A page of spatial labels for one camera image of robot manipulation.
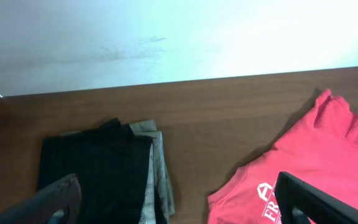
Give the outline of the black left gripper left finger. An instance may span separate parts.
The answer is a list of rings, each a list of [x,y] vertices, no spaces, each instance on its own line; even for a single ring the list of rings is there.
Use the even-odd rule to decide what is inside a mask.
[[[44,224],[77,222],[81,187],[69,174],[39,190],[33,197],[0,213],[0,224]]]

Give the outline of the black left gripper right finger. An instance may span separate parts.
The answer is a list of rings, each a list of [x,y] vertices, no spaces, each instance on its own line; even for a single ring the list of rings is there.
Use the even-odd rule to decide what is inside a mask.
[[[275,198],[283,224],[358,224],[358,210],[287,173],[278,174]]]

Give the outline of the red orange printed t-shirt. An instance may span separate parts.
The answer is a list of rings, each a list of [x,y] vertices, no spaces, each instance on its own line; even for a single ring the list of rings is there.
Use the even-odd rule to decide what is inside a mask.
[[[358,114],[330,90],[271,149],[208,197],[210,224],[281,223],[275,187],[288,172],[358,209]]]

